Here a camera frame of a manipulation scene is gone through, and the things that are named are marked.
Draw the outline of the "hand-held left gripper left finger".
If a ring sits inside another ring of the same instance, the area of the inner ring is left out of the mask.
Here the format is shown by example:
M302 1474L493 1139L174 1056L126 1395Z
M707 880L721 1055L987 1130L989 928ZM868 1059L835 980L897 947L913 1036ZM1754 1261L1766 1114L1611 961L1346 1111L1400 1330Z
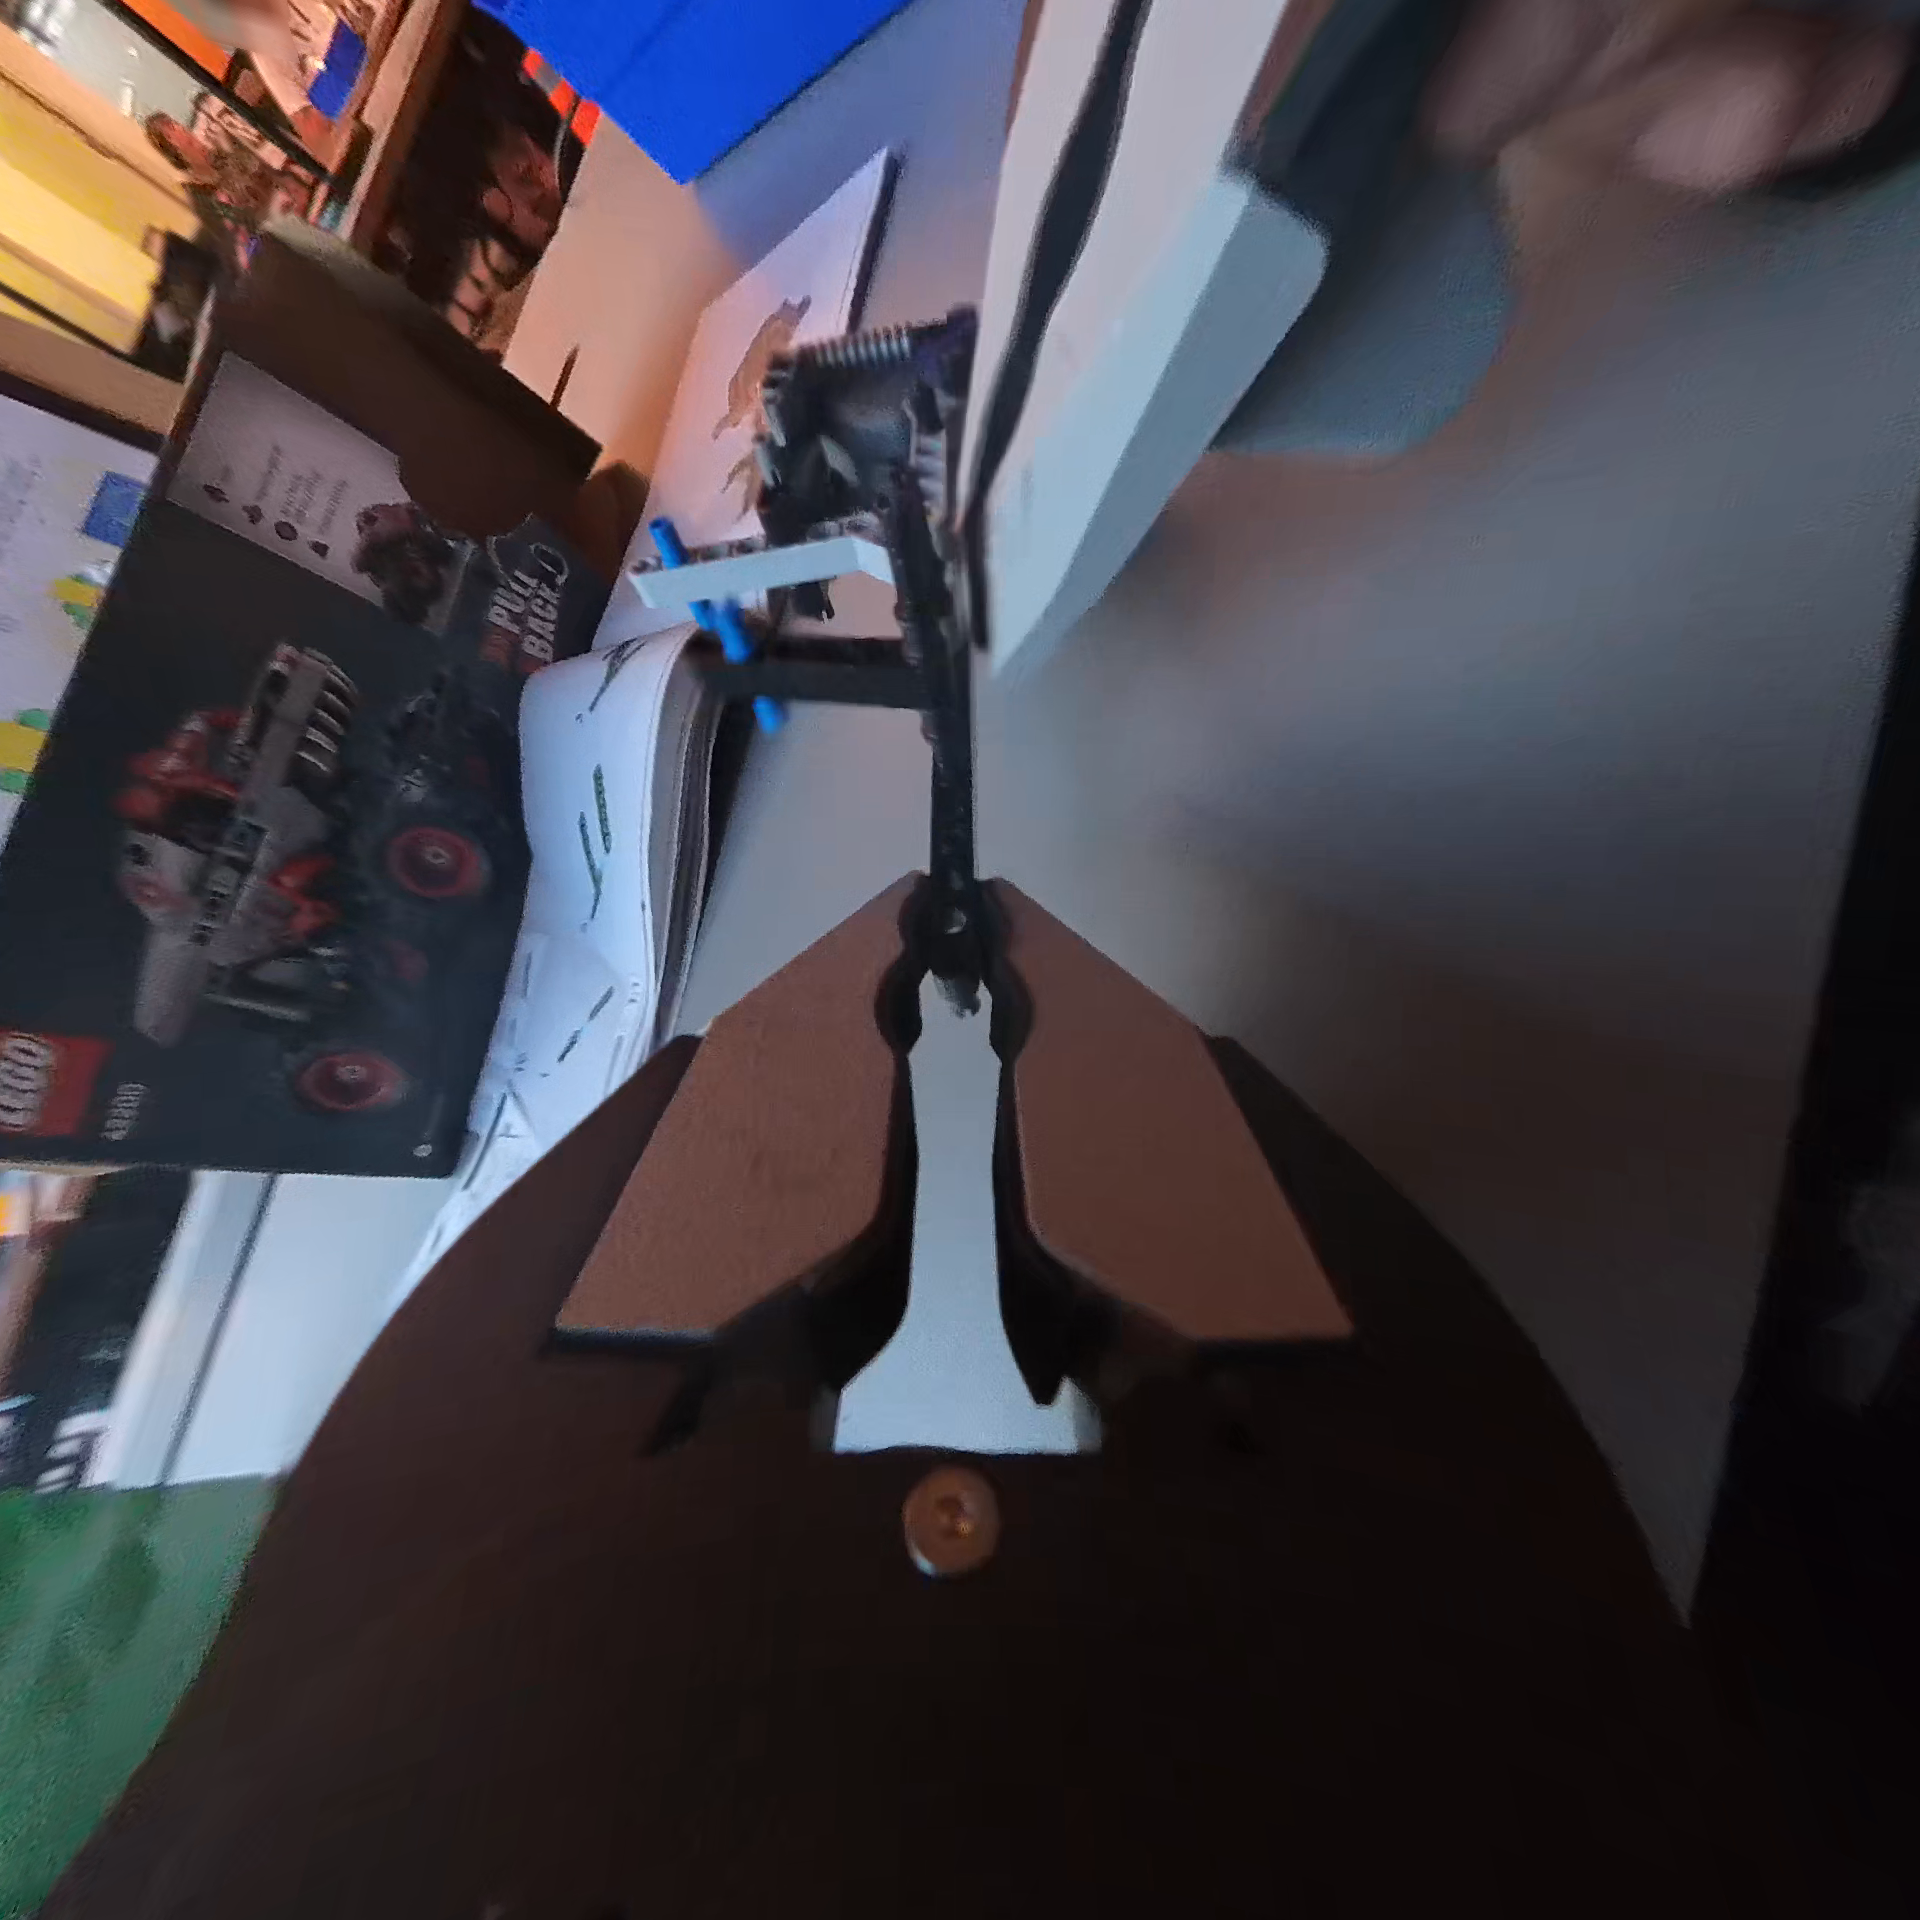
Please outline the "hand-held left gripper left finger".
M558 1339L717 1360L786 1330L825 1392L877 1355L906 1312L917 905L893 880L712 1019Z

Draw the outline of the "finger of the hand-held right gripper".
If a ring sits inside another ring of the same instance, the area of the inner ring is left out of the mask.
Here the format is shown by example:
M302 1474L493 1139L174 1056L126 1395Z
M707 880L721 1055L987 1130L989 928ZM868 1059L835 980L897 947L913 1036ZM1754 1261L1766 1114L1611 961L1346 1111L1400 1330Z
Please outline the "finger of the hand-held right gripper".
M1326 239L1233 170L1276 4L1148 4L1109 180L972 519L972 626L1000 675L1116 581L1326 272Z
M984 519L1040 343L1113 168L1146 3L1034 4L976 320L961 515Z

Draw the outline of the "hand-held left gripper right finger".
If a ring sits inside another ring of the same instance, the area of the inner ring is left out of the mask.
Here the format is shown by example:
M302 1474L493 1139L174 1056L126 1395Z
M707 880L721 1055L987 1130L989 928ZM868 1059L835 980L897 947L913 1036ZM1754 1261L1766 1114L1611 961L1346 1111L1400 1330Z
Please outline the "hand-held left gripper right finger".
M1210 1036L989 880L1000 1314L1036 1403L1355 1343Z

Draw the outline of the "grey and black lego assembly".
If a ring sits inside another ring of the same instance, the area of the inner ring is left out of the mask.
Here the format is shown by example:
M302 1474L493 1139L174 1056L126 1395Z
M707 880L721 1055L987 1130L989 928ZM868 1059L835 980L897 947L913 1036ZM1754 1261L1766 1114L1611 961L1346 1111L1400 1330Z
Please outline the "grey and black lego assembly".
M992 936L976 874L972 556L955 517L976 312L777 352L760 384L760 530L690 543L651 517L629 576L685 616L722 704L774 732L792 706L915 713L928 743L928 872L908 943L972 1017Z

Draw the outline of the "open lego instruction booklet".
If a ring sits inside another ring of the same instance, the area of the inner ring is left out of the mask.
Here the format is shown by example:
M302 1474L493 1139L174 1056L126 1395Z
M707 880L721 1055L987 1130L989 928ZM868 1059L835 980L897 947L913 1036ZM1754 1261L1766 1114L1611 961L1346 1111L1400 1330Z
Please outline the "open lego instruction booklet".
M875 152L702 314L646 517L685 549L760 535L761 383L853 329L899 157ZM643 522L592 653L536 675L518 724L532 879L469 1145L401 1292L673 1036L705 909L713 741L684 609L646 609Z

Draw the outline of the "dark lego set box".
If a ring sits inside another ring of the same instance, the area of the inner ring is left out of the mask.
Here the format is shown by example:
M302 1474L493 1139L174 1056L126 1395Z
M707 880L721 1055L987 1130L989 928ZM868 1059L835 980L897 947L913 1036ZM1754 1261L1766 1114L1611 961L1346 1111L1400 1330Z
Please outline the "dark lego set box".
M596 460L360 255L259 236L4 837L4 1163L452 1171Z

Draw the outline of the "person's right hand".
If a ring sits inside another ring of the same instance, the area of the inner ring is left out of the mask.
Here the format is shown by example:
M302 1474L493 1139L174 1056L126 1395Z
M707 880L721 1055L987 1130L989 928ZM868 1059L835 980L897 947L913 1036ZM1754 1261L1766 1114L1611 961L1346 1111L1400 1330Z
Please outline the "person's right hand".
M1470 4L1433 72L1437 152L1546 154L1698 200L1822 200L1917 157L1917 27L1892 4Z

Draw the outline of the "blue plastic bin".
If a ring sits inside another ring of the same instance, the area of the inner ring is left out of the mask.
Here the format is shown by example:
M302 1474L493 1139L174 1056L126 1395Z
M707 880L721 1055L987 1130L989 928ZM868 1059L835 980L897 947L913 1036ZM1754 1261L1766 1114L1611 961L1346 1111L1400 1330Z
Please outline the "blue plastic bin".
M482 3L688 186L902 11L901 3Z

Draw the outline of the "cluttered wooden shelf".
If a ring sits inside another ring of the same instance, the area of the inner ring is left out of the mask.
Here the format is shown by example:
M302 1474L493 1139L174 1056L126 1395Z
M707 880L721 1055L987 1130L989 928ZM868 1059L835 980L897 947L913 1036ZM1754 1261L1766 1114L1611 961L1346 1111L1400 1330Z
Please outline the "cluttered wooden shelf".
M2 91L174 204L133 354L4 288L4 367L186 383L274 223L345 242L484 356L513 343L601 113L480 4L2 4Z

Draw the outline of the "green plastic bin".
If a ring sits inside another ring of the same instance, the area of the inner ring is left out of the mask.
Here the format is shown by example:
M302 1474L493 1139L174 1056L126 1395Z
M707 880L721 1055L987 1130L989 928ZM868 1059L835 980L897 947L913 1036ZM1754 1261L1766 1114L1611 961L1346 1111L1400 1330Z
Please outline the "green plastic bin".
M2 1916L33 1916L196 1675L277 1480L2 1498Z

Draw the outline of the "colourful printed poster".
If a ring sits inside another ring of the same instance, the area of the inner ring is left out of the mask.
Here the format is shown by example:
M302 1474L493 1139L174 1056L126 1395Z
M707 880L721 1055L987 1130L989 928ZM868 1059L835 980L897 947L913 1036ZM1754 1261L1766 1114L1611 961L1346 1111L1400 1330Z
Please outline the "colourful printed poster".
M2 399L2 828L138 524L156 456Z

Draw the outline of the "yellow plastic bin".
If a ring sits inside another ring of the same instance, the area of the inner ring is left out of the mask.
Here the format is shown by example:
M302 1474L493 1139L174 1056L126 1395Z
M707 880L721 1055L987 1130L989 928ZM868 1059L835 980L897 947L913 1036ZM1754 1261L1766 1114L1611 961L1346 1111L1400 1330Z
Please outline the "yellow plastic bin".
M110 352L133 354L174 204L33 96L2 96L4 288Z

